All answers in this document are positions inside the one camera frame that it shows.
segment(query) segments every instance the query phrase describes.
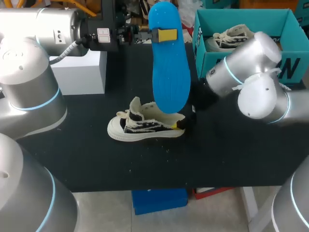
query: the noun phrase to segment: teal cardboard box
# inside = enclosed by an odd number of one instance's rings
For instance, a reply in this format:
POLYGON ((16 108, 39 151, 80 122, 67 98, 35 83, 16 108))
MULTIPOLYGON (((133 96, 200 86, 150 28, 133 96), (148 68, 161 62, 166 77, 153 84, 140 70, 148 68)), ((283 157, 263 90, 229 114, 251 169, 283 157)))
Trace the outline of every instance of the teal cardboard box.
POLYGON ((235 3, 237 0, 201 0, 206 9, 222 9, 235 3))
POLYGON ((253 31, 263 31, 280 42, 282 60, 278 67, 280 82, 299 83, 309 65, 309 40, 289 9, 201 9, 196 13, 193 33, 193 50, 197 74, 204 78, 207 71, 220 62, 228 52, 207 52, 204 40, 214 33, 246 24, 253 31))
POLYGON ((294 14, 300 26, 309 25, 309 0, 299 0, 294 14))

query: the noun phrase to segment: metal frame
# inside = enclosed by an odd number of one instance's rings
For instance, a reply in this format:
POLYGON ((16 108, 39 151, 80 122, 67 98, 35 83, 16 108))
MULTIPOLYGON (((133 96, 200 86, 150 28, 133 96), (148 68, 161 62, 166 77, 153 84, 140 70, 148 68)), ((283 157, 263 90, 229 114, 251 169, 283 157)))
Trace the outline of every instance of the metal frame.
POLYGON ((249 232, 262 232, 271 221, 271 207, 273 200, 279 191, 277 187, 258 210, 253 188, 240 188, 241 197, 245 206, 249 232))

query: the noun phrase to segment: blue plastic box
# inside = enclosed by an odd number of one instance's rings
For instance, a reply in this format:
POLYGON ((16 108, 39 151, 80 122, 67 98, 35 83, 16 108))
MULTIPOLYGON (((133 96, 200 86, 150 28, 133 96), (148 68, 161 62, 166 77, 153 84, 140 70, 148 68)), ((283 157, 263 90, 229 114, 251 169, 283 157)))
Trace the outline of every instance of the blue plastic box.
POLYGON ((159 189, 132 191, 135 214, 147 214, 186 206, 188 194, 185 189, 159 189))
POLYGON ((235 3, 237 0, 201 0, 206 9, 222 9, 235 3))
POLYGON ((282 72, 280 82, 299 83, 309 65, 309 40, 289 9, 201 9, 196 13, 193 33, 193 50, 196 57, 198 77, 205 77, 216 63, 227 56, 225 52, 206 52, 204 40, 216 32, 246 24, 253 31, 263 31, 274 41, 280 42, 282 72))
POLYGON ((309 0, 299 0, 294 14, 300 26, 309 25, 309 0))

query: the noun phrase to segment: red box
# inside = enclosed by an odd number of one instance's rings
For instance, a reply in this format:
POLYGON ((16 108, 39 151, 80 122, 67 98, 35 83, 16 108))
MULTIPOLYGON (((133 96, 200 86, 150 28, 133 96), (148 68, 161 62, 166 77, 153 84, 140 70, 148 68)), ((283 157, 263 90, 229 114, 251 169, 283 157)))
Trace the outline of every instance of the red box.
POLYGON ((208 190, 208 191, 205 191, 205 192, 201 192, 201 193, 196 193, 196 189, 193 189, 192 192, 193 192, 195 198, 197 200, 199 200, 199 199, 209 197, 209 196, 212 196, 212 195, 215 195, 217 193, 224 192, 224 191, 227 191, 227 190, 230 190, 230 189, 233 189, 233 188, 234 187, 214 188, 214 189, 211 189, 211 190, 208 190))

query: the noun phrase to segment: shoe tongue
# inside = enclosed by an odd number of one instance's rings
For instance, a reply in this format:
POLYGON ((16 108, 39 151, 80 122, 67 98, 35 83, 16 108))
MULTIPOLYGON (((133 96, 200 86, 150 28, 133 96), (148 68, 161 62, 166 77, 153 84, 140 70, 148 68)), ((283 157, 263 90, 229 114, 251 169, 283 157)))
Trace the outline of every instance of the shoe tongue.
POLYGON ((143 121, 144 115, 140 113, 141 103, 140 98, 135 97, 130 103, 130 119, 134 121, 143 121))
POLYGON ((246 27, 246 25, 243 25, 243 24, 234 26, 234 27, 230 28, 229 30, 227 30, 227 35, 231 36, 231 37, 246 36, 245 27, 246 27))

